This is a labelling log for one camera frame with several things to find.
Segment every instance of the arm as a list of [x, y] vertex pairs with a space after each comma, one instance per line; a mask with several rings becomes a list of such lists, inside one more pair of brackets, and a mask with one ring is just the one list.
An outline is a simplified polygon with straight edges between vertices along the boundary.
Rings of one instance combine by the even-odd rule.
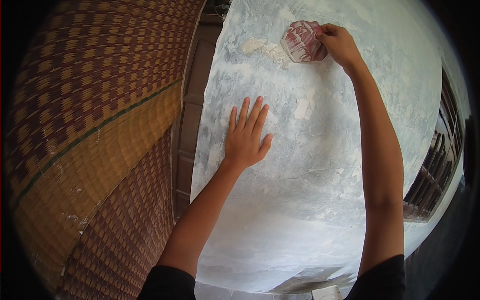
[[353, 82], [360, 116], [363, 192], [367, 226], [359, 276], [403, 254], [403, 160], [382, 97], [352, 36], [343, 27], [322, 25], [324, 43]]
[[198, 257], [233, 185], [247, 167], [265, 157], [272, 145], [273, 135], [269, 134], [260, 147], [260, 135], [268, 112], [268, 105], [261, 109], [262, 102], [263, 98], [258, 97], [247, 120], [250, 99], [245, 98], [238, 124], [237, 108], [232, 109], [225, 141], [225, 159], [174, 227], [157, 265], [175, 267], [195, 278]]

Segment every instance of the person's left hand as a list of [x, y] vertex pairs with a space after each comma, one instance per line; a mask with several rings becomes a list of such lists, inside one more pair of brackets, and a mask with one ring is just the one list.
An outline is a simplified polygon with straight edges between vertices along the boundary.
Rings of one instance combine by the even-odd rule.
[[237, 108], [233, 107], [230, 115], [227, 139], [225, 141], [225, 160], [241, 171], [262, 160], [272, 146], [273, 135], [268, 134], [260, 147], [260, 135], [267, 117], [268, 105], [262, 108], [263, 97], [257, 97], [247, 120], [250, 98], [243, 100], [237, 120]]

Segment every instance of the window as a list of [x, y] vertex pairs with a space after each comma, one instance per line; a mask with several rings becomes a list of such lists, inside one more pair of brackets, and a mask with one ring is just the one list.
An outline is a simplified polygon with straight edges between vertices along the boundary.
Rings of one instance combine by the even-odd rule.
[[450, 183], [462, 148], [462, 127], [450, 83], [442, 69], [442, 96], [432, 143], [403, 200], [406, 219], [425, 221]]

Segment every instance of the woven mat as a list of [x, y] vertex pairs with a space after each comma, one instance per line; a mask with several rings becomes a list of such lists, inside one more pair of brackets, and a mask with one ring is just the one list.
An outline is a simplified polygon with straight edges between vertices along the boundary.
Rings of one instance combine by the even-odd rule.
[[173, 228], [170, 130], [83, 231], [65, 264], [60, 299], [135, 299]]
[[62, 1], [32, 41], [3, 150], [15, 225], [50, 290], [79, 232], [179, 114], [202, 3]]

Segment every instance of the wooden door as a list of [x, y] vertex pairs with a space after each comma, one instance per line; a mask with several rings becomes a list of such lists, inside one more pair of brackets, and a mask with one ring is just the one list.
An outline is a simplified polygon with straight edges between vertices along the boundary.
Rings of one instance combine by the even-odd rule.
[[216, 40], [222, 30], [222, 23], [218, 23], [218, 19], [203, 19], [204, 21], [200, 20], [193, 38], [183, 91], [183, 109], [174, 122], [172, 201], [175, 221], [178, 221], [190, 204], [193, 160], [204, 104], [204, 91], [212, 65]]

